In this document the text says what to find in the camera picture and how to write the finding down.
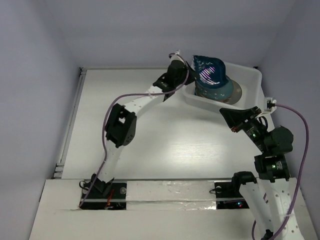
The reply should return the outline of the dark blue leaf-shaped plate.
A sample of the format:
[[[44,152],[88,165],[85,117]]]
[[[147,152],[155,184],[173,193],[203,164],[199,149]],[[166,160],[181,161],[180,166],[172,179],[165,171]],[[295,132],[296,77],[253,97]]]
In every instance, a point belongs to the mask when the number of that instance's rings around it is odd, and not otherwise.
[[[229,83],[225,63],[216,57],[193,55],[192,63],[197,74],[195,83],[207,89],[219,89]]]

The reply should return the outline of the grey reindeer round plate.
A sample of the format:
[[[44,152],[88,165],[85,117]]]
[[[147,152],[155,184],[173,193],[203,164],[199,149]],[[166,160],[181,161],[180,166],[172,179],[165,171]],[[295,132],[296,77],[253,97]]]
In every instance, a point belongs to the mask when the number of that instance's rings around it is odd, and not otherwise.
[[[242,87],[236,81],[232,80],[231,82],[233,86],[232,93],[223,102],[229,105],[234,105],[241,99],[243,91]]]

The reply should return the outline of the dark teal round plate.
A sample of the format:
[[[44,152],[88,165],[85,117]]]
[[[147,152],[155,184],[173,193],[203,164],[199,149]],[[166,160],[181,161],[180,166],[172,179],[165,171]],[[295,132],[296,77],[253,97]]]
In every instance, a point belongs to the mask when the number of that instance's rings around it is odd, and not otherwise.
[[[195,83],[195,94],[207,99],[222,101],[229,98],[234,90],[232,81],[228,81],[224,86],[208,85],[202,82]]]

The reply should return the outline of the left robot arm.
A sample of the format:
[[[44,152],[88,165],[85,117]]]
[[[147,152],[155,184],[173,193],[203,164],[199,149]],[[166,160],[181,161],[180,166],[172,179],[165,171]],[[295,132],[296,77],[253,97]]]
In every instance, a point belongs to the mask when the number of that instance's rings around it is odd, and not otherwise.
[[[116,97],[108,108],[102,124],[104,157],[97,172],[92,175],[83,197],[85,201],[94,192],[101,198],[111,195],[115,167],[121,152],[134,139],[139,117],[166,101],[184,85],[195,81],[196,74],[177,52],[169,55],[170,64],[144,93],[127,93]]]

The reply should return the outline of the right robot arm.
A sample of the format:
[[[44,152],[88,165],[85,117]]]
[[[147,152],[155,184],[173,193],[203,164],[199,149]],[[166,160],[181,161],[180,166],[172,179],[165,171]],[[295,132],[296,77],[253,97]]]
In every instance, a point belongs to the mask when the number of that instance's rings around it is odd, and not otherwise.
[[[304,239],[294,212],[297,192],[290,193],[290,173],[285,158],[293,150],[294,136],[284,126],[269,131],[258,107],[219,110],[230,130],[243,131],[261,154],[255,156],[258,177],[250,171],[234,173],[228,192],[242,196],[254,217],[262,240]]]

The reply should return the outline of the white plastic bin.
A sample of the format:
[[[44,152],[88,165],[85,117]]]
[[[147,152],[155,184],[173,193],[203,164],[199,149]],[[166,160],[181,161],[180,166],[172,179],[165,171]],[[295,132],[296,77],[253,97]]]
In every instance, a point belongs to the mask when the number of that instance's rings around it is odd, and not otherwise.
[[[221,108],[245,110],[264,105],[264,97],[261,96],[262,73],[255,69],[242,65],[225,62],[226,75],[235,85],[242,90],[240,99],[234,104],[211,100],[195,95],[195,83],[182,88],[182,94],[188,105],[218,113]]]

